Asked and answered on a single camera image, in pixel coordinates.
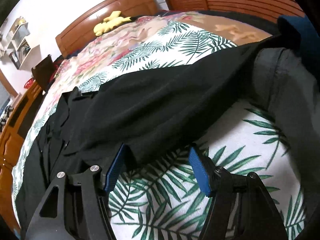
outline floral blanket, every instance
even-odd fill
[[[125,73],[191,64],[236,46],[222,36],[177,21],[183,17],[190,20],[193,16],[143,17],[99,37],[77,57],[61,64],[12,171],[16,217],[14,201],[23,181],[25,160],[39,130],[55,112],[61,93],[74,86],[82,92],[95,91]],[[267,112],[240,100],[197,143],[204,155],[232,173],[258,173],[280,212],[289,239],[301,232],[303,193],[289,162],[290,147]],[[142,170],[121,174],[109,198],[110,221],[117,239],[197,239],[210,203],[200,192],[185,147]],[[233,230],[230,220],[226,237]]]

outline silver screw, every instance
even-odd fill
[[[222,171],[223,171],[223,168],[221,166],[216,167],[216,172],[222,172]]]
[[[64,177],[64,175],[65,175],[65,173],[64,173],[63,171],[60,171],[60,172],[57,174],[57,177],[58,177],[59,179],[61,179],[61,178]]]
[[[253,178],[253,179],[256,179],[257,178],[257,174],[254,173],[254,172],[250,172],[250,177]]]
[[[91,166],[90,171],[97,171],[98,169],[99,169],[98,165],[93,165]]]

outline yellow plush toy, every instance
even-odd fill
[[[111,13],[109,17],[103,19],[104,21],[103,23],[97,24],[93,29],[93,32],[95,33],[95,35],[101,36],[104,33],[111,31],[115,26],[119,26],[121,23],[131,21],[130,17],[127,17],[127,18],[119,17],[120,14],[121,14],[121,11],[114,11]]]

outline bed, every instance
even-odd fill
[[[170,9],[187,12],[153,17],[151,15],[158,12],[154,0],[106,0],[56,37],[65,57],[85,48],[76,57],[62,62],[12,170],[16,218],[14,201],[23,182],[25,160],[39,130],[55,112],[61,93],[75,86],[82,92],[96,91],[101,84],[124,73],[191,64],[218,50],[271,36],[238,21],[188,12],[219,9],[202,6],[205,0],[194,0],[196,6],[191,6],[192,0],[181,0],[183,7],[175,6],[177,0],[166,1]],[[146,16],[91,41],[93,27],[113,10],[121,10],[125,16]],[[286,12],[278,11],[277,15]],[[272,15],[272,19],[267,14],[258,16],[274,21],[277,16]],[[194,42],[201,46],[195,48]],[[239,100],[197,143],[205,155],[229,171],[259,174],[283,217],[289,239],[294,239],[304,228],[303,193],[289,161],[290,146],[266,111],[244,99]],[[110,221],[117,239],[196,239],[210,201],[196,183],[188,163],[187,148],[180,148],[142,171],[121,174],[116,189],[109,196]]]

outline gray fabric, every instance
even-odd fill
[[[274,116],[291,146],[308,219],[320,199],[320,93],[316,79],[300,58],[284,48],[263,49],[252,75],[260,103]]]

